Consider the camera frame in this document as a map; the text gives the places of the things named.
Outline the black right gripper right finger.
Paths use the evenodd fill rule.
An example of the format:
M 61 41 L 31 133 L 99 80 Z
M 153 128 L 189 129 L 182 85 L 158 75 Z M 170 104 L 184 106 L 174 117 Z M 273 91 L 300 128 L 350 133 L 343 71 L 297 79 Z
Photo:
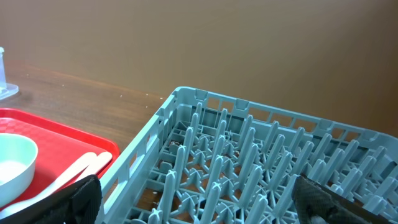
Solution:
M 301 224 L 313 223 L 316 218 L 330 224 L 389 223 L 381 215 L 365 210 L 302 175 L 295 180 L 292 200 Z

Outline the green bowl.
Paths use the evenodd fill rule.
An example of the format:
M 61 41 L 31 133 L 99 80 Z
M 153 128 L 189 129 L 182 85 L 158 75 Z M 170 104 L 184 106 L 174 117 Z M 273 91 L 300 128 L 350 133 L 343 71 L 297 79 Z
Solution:
M 34 177 L 37 144 L 26 136 L 1 133 L 1 207 L 18 198 Z

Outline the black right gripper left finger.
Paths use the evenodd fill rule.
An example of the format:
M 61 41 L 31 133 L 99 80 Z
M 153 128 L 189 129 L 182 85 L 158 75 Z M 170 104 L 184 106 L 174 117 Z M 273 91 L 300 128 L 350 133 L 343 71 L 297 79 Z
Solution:
M 102 202 L 101 183 L 89 175 L 51 196 L 1 219 L 1 224 L 94 224 Z

